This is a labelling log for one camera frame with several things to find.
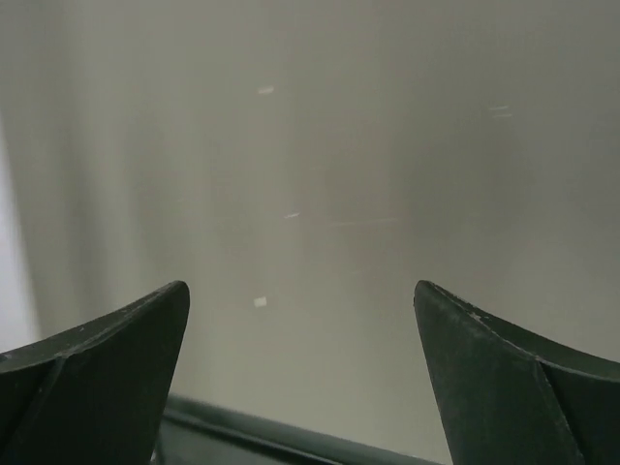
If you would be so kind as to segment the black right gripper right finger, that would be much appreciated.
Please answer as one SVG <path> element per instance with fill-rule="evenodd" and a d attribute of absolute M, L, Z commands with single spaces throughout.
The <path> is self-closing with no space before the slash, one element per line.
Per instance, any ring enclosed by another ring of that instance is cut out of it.
<path fill-rule="evenodd" d="M 619 365 L 484 312 L 429 282 L 418 332 L 455 464 L 616 464 Z"/>

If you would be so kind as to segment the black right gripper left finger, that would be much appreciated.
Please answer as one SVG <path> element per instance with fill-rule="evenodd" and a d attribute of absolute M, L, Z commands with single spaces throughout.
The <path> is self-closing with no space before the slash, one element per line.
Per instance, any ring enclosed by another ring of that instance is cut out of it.
<path fill-rule="evenodd" d="M 174 281 L 1 355 L 4 464 L 147 464 L 190 309 Z"/>

